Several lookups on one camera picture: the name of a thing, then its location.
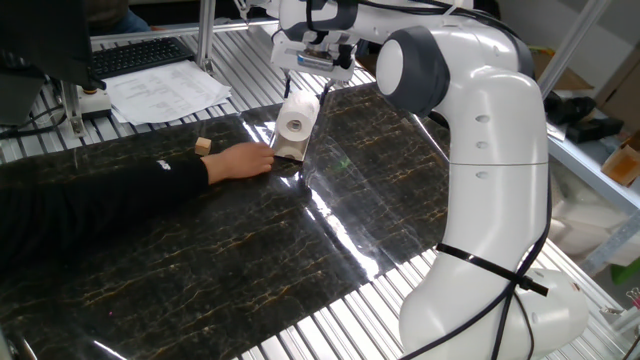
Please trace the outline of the person's bare hand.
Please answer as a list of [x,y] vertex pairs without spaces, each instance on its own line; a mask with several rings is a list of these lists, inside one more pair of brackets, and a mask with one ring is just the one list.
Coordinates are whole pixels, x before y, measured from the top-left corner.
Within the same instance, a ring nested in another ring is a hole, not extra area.
[[265,143],[240,143],[224,151],[201,158],[207,171],[208,183],[246,179],[270,172],[274,151]]

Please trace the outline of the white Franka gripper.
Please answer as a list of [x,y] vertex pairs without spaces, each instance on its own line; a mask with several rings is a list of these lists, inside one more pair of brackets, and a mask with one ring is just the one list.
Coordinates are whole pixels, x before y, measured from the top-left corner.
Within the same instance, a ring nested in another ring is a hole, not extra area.
[[355,44],[322,42],[311,44],[290,40],[280,32],[273,37],[271,63],[283,69],[285,77],[284,99],[291,93],[290,70],[329,78],[320,94],[319,105],[337,81],[349,81],[355,69]]

